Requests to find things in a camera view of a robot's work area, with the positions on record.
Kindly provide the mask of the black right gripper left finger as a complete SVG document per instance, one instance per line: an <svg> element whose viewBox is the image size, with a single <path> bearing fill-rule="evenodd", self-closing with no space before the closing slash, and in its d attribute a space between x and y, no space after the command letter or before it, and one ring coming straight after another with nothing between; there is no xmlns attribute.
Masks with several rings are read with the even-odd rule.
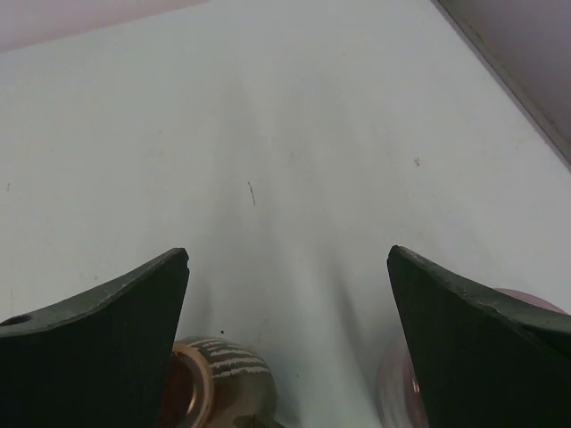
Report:
<svg viewBox="0 0 571 428"><path fill-rule="evenodd" d="M151 427L189 278L174 248L1 324L3 427Z"/></svg>

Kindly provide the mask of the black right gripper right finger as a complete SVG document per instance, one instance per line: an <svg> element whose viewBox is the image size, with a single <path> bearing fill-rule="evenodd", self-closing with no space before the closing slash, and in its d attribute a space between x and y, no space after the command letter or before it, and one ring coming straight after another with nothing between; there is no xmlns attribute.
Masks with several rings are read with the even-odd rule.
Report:
<svg viewBox="0 0 571 428"><path fill-rule="evenodd" d="M570 317L402 246L393 297L432 427L568 427Z"/></svg>

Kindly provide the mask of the purple ribbed mug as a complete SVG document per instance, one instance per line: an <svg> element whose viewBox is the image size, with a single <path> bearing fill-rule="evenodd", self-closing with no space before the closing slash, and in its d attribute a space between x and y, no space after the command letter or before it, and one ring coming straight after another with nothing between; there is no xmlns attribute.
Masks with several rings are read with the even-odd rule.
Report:
<svg viewBox="0 0 571 428"><path fill-rule="evenodd" d="M505 290L499 292L570 317L566 311L533 295ZM381 363L377 396L384 427L432 427L427 421L404 331L387 351Z"/></svg>

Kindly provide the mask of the brown striped mug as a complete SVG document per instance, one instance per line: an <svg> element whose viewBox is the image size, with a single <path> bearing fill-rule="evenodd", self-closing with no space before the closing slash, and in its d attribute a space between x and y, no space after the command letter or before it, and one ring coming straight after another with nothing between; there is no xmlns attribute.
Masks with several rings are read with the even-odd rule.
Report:
<svg viewBox="0 0 571 428"><path fill-rule="evenodd" d="M227 339L173 344L157 427L279 427L277 388L262 357Z"/></svg>

